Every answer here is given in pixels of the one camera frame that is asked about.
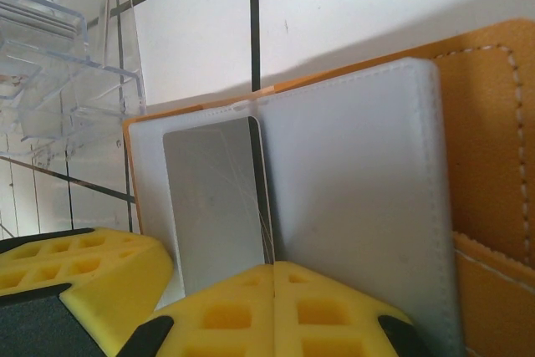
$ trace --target stitching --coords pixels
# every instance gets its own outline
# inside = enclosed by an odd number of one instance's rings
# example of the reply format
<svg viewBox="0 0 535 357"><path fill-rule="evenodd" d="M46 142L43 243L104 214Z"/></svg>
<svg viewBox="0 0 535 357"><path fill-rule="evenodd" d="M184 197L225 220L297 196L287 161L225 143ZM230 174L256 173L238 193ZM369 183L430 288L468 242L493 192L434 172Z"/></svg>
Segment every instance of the stitching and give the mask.
<svg viewBox="0 0 535 357"><path fill-rule="evenodd" d="M483 357L481 354L477 353L473 348L471 347L465 347L466 351L472 353L473 355L475 355L476 357Z"/></svg>
<svg viewBox="0 0 535 357"><path fill-rule="evenodd" d="M522 116L522 81L518 76L518 65L517 61L514 58L513 51L511 48L499 43L494 45L486 46L477 46L475 48L465 48L461 50L453 50L445 54L439 54L432 59L442 59L446 56L452 56L454 54L467 54L476 50L491 50L497 49L505 52L507 54L507 62L512 67L512 80L516 85L515 88L515 97L517 99L517 135L518 135L518 159L519 159L519 171L520 171L520 193L522 194L522 223L524 226L524 249L526 256L524 262L527 265L530 265L531 258L531 236L530 236L530 227L529 227L529 197L527 195L527 176L526 176L526 141L524 139L524 120Z"/></svg>
<svg viewBox="0 0 535 357"><path fill-rule="evenodd" d="M470 256L468 256L467 254L465 254L463 251L459 250L459 249L455 249L455 252L457 254L459 254L460 256L462 256L463 258L465 258L467 261L471 262L471 263L475 263L476 265L479 265L481 268L487 270L488 272L490 273L494 273L495 275L497 275L499 278L502 278L503 280L509 282L509 283L514 283L514 284L517 284L518 286L520 286L521 288L523 288L524 290L526 290L527 292L529 292L530 294L533 294L535 295L535 288L533 288L532 286L528 285L528 284L525 284L524 282L518 280L518 279L515 279L515 278L511 278L510 276L507 276L505 273L503 272L500 272L498 271L497 269L493 268L493 267L489 267L488 265L486 265L484 262L478 260L478 259L475 259L475 258L472 258Z"/></svg>
<svg viewBox="0 0 535 357"><path fill-rule="evenodd" d="M427 189L428 189L428 192L430 194L429 196L429 202L430 202L430 209L431 209L431 216L432 216L432 223L433 223L433 230L432 230L432 236L434 238L434 241L435 241L435 251L436 251L436 261L438 262L437 263L437 266L438 266L438 269L436 269L437 273L438 273L438 277L439 277L439 283L441 284L441 296L442 296L442 300L443 300L443 303L441 305L441 312L442 312L442 316L444 317L444 320L447 322L447 338L448 338L448 342L450 344L450 351L452 352L452 354L455 353L455 350L454 350L454 340L453 340L453 333L451 331L451 327L453 325L452 323L452 319L451 319L451 315L450 315L450 312L448 311L448 308L447 308L447 305L448 305L448 297L446 295L446 287L444 286L444 282L446 281L446 267L444 266L444 259L442 258L444 255L445 255L445 250L443 248L443 242L441 241L441 234L440 234L440 222L439 222L439 217L437 215L437 205L436 205L436 202L435 202L435 199L436 199L436 194L435 194L435 187L436 187L436 182L435 180L433 179L433 170L431 168L431 158L432 156L430 155L430 147L429 147L429 143L428 143L428 140L427 140L427 135L425 133L425 122L424 122L424 117L423 117L423 114L424 114L424 109L423 109L423 104L422 104L422 96L426 96L426 93L424 93L422 90L421 90L421 85L420 85L420 81L416 78L415 76L415 70L412 69L412 74L413 74L413 80L418 83L418 85L416 86L416 102L415 102L415 110L414 112L416 114L418 114L418 118L419 118L419 121L420 121L420 137L421 139L423 140L422 141L422 150L423 150L423 153L424 153L424 160L425 160L425 173L426 173L426 181L427 181ZM431 102L428 102L431 103L431 108L432 108L432 115L435 116L435 118L433 119L433 122L435 123L435 130L438 130L440 132L440 127L437 127L439 125L439 120L437 119L437 116L438 116L438 107L437 107L437 104L436 104L436 93L437 91L433 91L431 93Z"/></svg>

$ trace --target black rubber corner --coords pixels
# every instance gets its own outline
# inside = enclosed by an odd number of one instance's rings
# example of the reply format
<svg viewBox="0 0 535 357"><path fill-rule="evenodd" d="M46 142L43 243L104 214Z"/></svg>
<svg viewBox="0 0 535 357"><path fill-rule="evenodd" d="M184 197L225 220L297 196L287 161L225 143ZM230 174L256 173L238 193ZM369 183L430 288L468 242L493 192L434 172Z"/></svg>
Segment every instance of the black rubber corner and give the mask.
<svg viewBox="0 0 535 357"><path fill-rule="evenodd" d="M105 357L59 299L62 283L0 297L0 355Z"/></svg>
<svg viewBox="0 0 535 357"><path fill-rule="evenodd" d="M399 357L433 357L411 324L390 315L381 315L377 320Z"/></svg>
<svg viewBox="0 0 535 357"><path fill-rule="evenodd" d="M7 238L0 240L0 254L20 247L28 242L38 242L40 240L49 240L50 238L75 236L77 234L91 233L94 229L92 227L85 227L83 229L63 230L62 232L33 234L32 236L22 236Z"/></svg>
<svg viewBox="0 0 535 357"><path fill-rule="evenodd" d="M174 323L173 318L161 315L138 326L117 357L156 357Z"/></svg>

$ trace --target yellow foam block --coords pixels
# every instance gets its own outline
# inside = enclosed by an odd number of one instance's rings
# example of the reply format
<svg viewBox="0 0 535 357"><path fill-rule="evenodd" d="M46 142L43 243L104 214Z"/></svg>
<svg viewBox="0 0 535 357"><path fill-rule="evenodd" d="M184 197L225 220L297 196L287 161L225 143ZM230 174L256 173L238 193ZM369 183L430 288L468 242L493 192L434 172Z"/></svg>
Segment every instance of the yellow foam block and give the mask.
<svg viewBox="0 0 535 357"><path fill-rule="evenodd" d="M60 300L108 356L152 314L171 275L155 239L103 228L0 254L0 296L71 283Z"/></svg>
<svg viewBox="0 0 535 357"><path fill-rule="evenodd" d="M149 320L162 315L174 324L157 357L272 357L273 266L249 269Z"/></svg>
<svg viewBox="0 0 535 357"><path fill-rule="evenodd" d="M274 269L276 357L397 357L377 318L398 309L293 263Z"/></svg>

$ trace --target orange leather case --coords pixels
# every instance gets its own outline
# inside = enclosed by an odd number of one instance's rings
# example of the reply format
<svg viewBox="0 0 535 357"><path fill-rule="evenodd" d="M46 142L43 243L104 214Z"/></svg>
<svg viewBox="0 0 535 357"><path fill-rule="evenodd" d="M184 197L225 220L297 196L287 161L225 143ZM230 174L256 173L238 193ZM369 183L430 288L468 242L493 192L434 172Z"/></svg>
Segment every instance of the orange leather case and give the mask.
<svg viewBox="0 0 535 357"><path fill-rule="evenodd" d="M242 98L143 116L125 123L125 137L129 144L133 121L229 105L402 57L433 60L441 71L467 351L483 357L535 355L535 222L529 201L535 191L530 187L535 181L534 44L535 23L512 20Z"/></svg>

